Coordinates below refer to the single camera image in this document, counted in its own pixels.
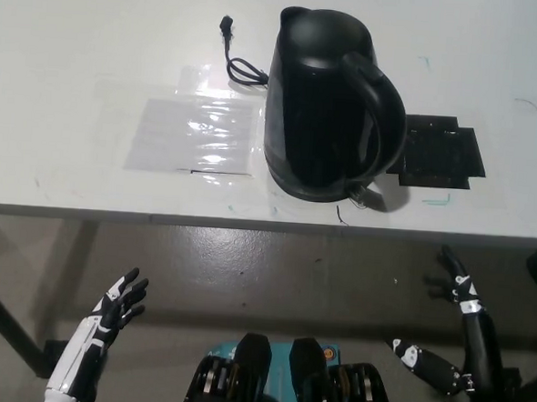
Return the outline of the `right robot hand black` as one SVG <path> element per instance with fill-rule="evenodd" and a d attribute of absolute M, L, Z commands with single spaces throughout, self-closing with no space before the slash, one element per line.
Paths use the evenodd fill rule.
<path fill-rule="evenodd" d="M 449 246 L 443 246 L 438 261 L 450 276 L 447 282 L 432 280 L 440 288 L 437 297 L 456 305 L 461 313 L 465 362 L 458 368 L 427 349 L 403 338 L 388 340 L 392 353 L 416 377 L 443 395 L 462 391 L 480 398 L 496 398 L 504 390 L 500 347 L 492 322 L 471 275 Z"/>

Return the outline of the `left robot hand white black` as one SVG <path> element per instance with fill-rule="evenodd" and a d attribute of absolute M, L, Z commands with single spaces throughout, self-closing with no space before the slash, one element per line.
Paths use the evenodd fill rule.
<path fill-rule="evenodd" d="M 108 349 L 121 329 L 144 312 L 148 280 L 138 275 L 135 267 L 121 276 L 81 320 L 46 384 L 43 402 L 95 402 Z"/>

